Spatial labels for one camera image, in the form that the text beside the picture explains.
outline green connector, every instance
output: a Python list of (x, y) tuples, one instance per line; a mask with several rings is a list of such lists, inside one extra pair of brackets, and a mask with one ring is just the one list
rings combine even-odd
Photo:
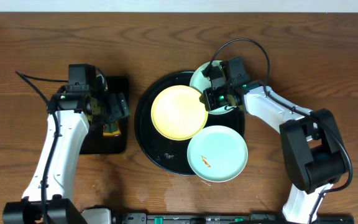
[(154, 218), (154, 224), (162, 224), (162, 220), (163, 220), (162, 217), (155, 217)]

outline wooden table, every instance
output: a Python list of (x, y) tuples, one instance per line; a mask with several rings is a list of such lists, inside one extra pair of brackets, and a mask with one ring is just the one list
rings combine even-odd
[[(301, 106), (327, 108), (336, 118), (354, 166), (351, 186), (329, 194), (321, 213), (351, 213), (358, 223), (358, 14), (130, 14), (0, 13), (0, 223), (6, 202), (18, 201), (35, 171), (45, 140), (44, 102), (17, 75), (67, 78), (68, 64), (90, 63), (130, 80), (131, 111), (160, 77), (196, 69), (236, 37), (260, 42), (272, 61), (270, 85)], [(264, 79), (260, 50), (239, 42), (218, 58), (243, 57)], [(47, 96), (59, 84), (35, 83)], [(280, 136), (246, 115), (249, 160), (239, 177), (206, 183), (170, 174), (141, 151), (134, 120), (126, 152), (80, 156), (75, 205), (105, 204), (150, 213), (279, 211), (291, 183)], [(341, 179), (342, 184), (347, 175)]]

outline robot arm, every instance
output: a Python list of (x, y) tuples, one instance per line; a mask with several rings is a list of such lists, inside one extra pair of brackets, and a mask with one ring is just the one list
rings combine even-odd
[[(60, 125), (60, 137), (48, 172), (46, 199), (51, 200), (53, 195), (61, 195), (62, 198), (69, 198), (73, 201), (77, 160), (90, 125), (84, 112), (74, 113), (74, 110), (64, 110), (55, 113)], [(49, 115), (47, 138), (39, 163), (30, 185), (22, 196), (22, 198), (27, 197), (30, 202), (41, 201), (40, 182), (51, 150), (54, 133), (55, 122), (52, 115)]]
[[(96, 75), (92, 65), (69, 66), (68, 85), (51, 97), (47, 105), (47, 137), (41, 157), (20, 202), (8, 202), (2, 215), (3, 222), (34, 223), (42, 217), (41, 207), (47, 205), (52, 223), (111, 223), (108, 209), (96, 208), (82, 214), (74, 207), (73, 189), (80, 149), (90, 127), (109, 125), (129, 116), (122, 93), (110, 93), (104, 75)], [(56, 115), (59, 135), (55, 137)], [(46, 178), (45, 203), (41, 200), (41, 183), (52, 143), (57, 139)]]
[[(259, 117), (281, 135), (285, 168), (293, 183), (282, 212), (288, 222), (308, 223), (321, 191), (330, 189), (347, 172), (339, 146), (312, 120), (268, 97), (262, 83), (250, 79), (241, 58), (207, 67), (203, 74), (211, 81), (211, 88), (205, 89), (200, 97), (208, 111), (226, 105), (238, 106), (244, 112)], [(274, 93), (269, 86), (266, 86), (266, 90), (279, 102), (310, 114), (329, 126), (336, 136), (341, 136), (335, 119), (328, 110), (314, 112), (294, 105)], [(310, 149), (308, 141), (319, 139), (321, 145)], [(312, 220), (316, 220), (317, 209)]]

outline yellow plate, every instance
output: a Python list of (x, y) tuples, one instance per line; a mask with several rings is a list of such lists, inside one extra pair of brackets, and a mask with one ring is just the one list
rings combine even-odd
[(152, 105), (152, 122), (156, 130), (172, 140), (186, 140), (199, 133), (208, 118), (200, 96), (200, 92), (184, 85), (164, 89)]

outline black tray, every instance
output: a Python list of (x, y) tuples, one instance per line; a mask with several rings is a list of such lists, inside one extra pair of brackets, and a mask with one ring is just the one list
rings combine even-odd
[[(140, 147), (153, 163), (174, 174), (195, 175), (187, 161), (190, 139), (174, 141), (162, 136), (153, 125), (151, 107), (162, 90), (174, 85), (188, 86), (193, 73), (194, 71), (175, 72), (156, 81), (142, 95), (135, 112), (135, 135)], [(244, 112), (234, 110), (222, 115), (209, 114), (205, 127), (212, 125), (227, 126), (243, 136)]]

